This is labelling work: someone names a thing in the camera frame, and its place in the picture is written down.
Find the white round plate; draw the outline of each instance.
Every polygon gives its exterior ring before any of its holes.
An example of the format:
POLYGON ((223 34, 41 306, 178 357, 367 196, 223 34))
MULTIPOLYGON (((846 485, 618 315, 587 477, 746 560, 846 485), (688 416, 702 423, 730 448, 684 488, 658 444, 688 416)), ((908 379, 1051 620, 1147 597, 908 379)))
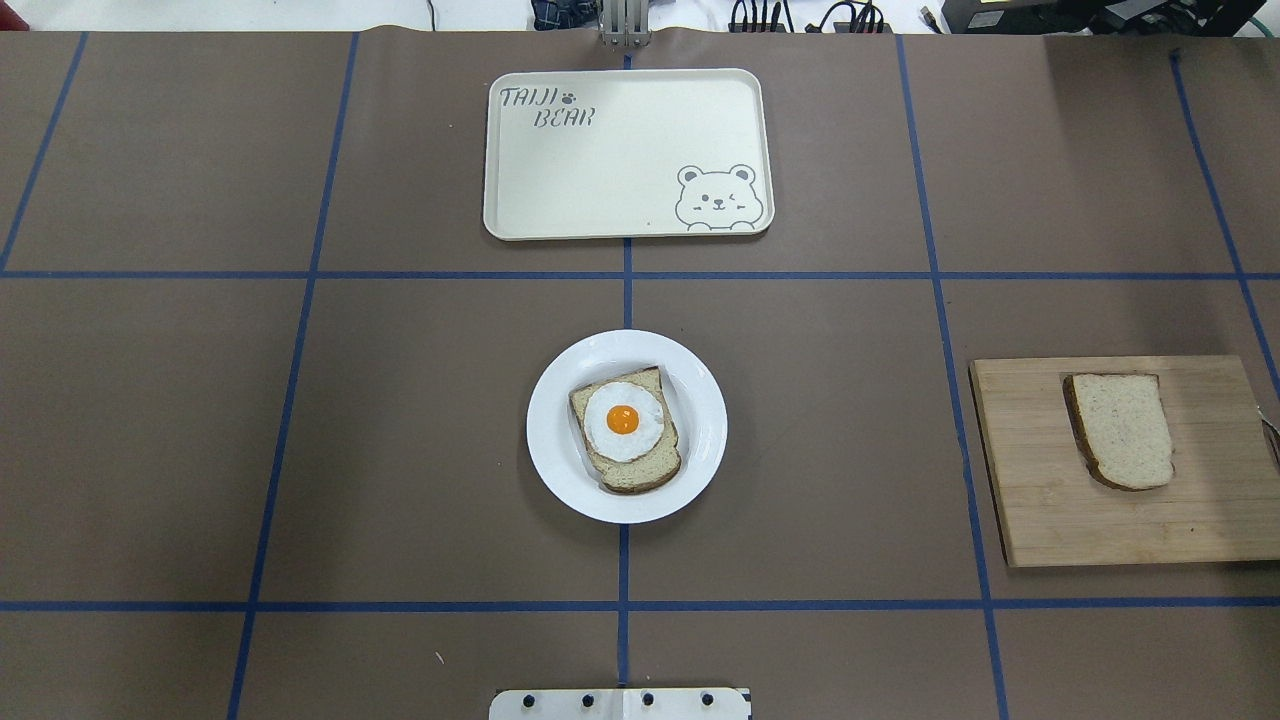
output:
POLYGON ((666 518, 703 492, 724 456, 728 416, 712 372, 685 346, 644 331, 609 331, 573 343, 547 366, 529 400, 525 433, 538 474, 564 505, 605 523, 632 524, 666 518), (680 471, 648 492, 611 492, 586 455, 568 395, 654 365, 680 436, 680 471))

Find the bread slice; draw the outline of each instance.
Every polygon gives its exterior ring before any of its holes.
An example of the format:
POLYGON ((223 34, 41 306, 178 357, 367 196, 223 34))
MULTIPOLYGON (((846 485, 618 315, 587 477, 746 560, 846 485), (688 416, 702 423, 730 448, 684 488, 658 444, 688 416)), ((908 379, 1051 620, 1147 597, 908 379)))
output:
POLYGON ((680 451, 676 450, 680 434, 676 432, 676 424, 671 421, 671 409, 667 407, 667 398, 662 393, 662 373, 658 368, 645 368, 577 388, 570 393, 568 401, 573 407, 573 416, 577 418, 577 429, 582 433, 586 454, 591 459, 591 465, 600 471, 604 487, 621 493, 644 492, 666 483, 680 471, 680 451), (637 384, 652 392, 662 404, 663 428, 658 443, 653 446, 653 450, 630 462, 617 462, 596 452, 584 425, 588 400, 596 389, 612 382, 637 384))
POLYGON ((1160 378, 1076 374, 1064 382, 1071 428, 1098 480, 1151 489, 1174 479, 1174 442, 1160 402, 1160 378))

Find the red object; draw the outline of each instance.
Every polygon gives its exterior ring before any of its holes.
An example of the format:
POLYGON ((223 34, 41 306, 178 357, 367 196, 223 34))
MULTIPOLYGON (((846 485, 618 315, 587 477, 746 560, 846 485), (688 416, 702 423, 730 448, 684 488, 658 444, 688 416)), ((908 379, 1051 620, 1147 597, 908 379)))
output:
POLYGON ((31 26, 8 3, 0 0, 0 29, 31 29, 31 26))

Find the egg white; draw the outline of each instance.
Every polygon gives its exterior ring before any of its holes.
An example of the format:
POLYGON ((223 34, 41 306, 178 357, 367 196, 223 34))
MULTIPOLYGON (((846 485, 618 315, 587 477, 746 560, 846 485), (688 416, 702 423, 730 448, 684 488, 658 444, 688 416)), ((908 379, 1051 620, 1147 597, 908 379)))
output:
POLYGON ((662 437, 662 404, 645 388, 627 382, 602 386, 586 401, 582 425, 586 438, 600 455, 616 462, 630 462, 653 450, 662 437), (608 415, 616 405, 630 405, 640 418, 634 432, 618 434, 609 429, 608 415))

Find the white floor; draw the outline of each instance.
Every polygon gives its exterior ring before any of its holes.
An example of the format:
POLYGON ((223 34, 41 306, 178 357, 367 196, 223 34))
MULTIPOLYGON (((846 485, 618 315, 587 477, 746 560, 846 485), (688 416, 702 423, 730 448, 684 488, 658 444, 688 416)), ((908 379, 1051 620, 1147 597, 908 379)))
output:
MULTIPOLYGON (((530 29, 527 0, 433 0, 439 29, 530 29)), ((895 32, 929 32, 919 19, 928 5, 942 22, 942 0, 878 0, 895 32)), ((426 0, 9 0, 32 29, 115 31, 306 31, 366 29, 397 24, 430 29, 426 0)), ((831 0, 791 0, 796 29, 818 22, 831 0)), ((692 27, 723 31, 732 0, 653 0, 654 28, 692 27)), ((835 17, 844 19, 845 10, 835 17)), ((1280 0, 1262 8, 1258 19, 1280 31, 1280 0)), ((1261 35, 1245 26, 1242 36, 1261 35)))

